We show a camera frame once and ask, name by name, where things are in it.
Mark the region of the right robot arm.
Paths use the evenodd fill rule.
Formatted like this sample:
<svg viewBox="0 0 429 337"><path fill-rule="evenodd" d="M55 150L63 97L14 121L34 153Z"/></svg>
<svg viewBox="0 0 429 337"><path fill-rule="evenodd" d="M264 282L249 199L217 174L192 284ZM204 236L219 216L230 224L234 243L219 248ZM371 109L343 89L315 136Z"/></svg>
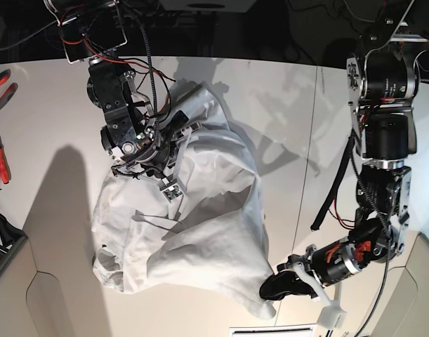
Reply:
<svg viewBox="0 0 429 337"><path fill-rule="evenodd" d="M114 176L144 180L170 198L184 193L183 153L199 124L157 104L155 81L171 81L152 64L148 16L125 1L45 1L69 63L88 61L86 91L103 111L100 138Z"/></svg>

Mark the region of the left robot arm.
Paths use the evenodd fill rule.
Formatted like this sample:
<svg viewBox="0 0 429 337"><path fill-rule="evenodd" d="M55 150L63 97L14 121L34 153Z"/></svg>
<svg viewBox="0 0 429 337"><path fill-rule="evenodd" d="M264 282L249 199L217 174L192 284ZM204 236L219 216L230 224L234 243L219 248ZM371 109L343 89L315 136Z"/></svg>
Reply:
<svg viewBox="0 0 429 337"><path fill-rule="evenodd" d="M418 58L427 51L429 1L388 1L361 35L346 63L352 130L312 229L336 205L346 168L360 156L355 219L344 238L321 249L310 246L280 264L261 285L262 299L316 298L322 288L403 252L411 182L405 160L417 151L413 101L421 83Z"/></svg>

